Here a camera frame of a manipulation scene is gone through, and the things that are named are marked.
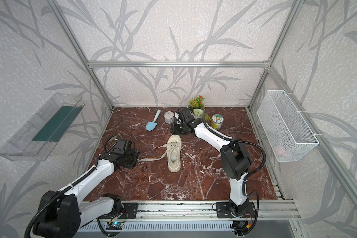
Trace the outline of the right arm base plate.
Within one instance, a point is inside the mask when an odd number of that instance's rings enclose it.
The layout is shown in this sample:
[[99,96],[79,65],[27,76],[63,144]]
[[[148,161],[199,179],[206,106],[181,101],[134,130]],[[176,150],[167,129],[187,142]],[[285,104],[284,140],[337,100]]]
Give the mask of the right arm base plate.
[[251,201],[246,201],[242,205],[235,205],[232,202],[216,202],[215,211],[217,218],[255,218],[256,208]]

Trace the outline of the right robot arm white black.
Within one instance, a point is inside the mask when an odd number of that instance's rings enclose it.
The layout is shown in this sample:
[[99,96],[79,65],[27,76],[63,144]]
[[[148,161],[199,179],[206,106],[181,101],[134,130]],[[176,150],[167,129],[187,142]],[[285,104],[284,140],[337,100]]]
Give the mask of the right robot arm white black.
[[230,206],[237,211],[245,208],[249,202],[247,181],[251,158],[244,143],[218,132],[205,119],[195,118],[189,108],[176,111],[174,117],[173,134],[194,134],[217,149],[224,173],[230,178]]

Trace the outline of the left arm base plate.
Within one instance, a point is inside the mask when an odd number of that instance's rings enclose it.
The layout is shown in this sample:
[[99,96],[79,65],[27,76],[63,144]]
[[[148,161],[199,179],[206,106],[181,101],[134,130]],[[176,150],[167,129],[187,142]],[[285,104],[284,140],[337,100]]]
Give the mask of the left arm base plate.
[[135,219],[137,215],[137,202],[117,202],[114,204],[113,210],[106,215],[108,219]]

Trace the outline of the cream white sneaker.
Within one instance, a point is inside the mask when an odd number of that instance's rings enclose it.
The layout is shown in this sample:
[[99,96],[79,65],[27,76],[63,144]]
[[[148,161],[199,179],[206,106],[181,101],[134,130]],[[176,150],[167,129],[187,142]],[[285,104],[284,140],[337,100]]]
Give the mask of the cream white sneaker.
[[167,144],[167,158],[169,171],[176,173],[181,168],[182,141],[179,135],[172,135]]

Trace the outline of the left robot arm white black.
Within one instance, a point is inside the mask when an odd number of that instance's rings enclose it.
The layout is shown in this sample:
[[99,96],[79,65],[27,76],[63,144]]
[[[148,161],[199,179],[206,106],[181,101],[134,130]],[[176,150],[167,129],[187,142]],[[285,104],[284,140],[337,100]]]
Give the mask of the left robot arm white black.
[[115,171],[136,166],[139,151],[131,140],[111,136],[112,145],[105,147],[94,165],[69,185],[58,191],[45,193],[35,216],[29,222],[24,236],[32,234],[44,238],[72,238],[77,231],[100,217],[134,219],[137,203],[122,203],[116,195],[106,194],[94,201],[83,199],[105,178]]

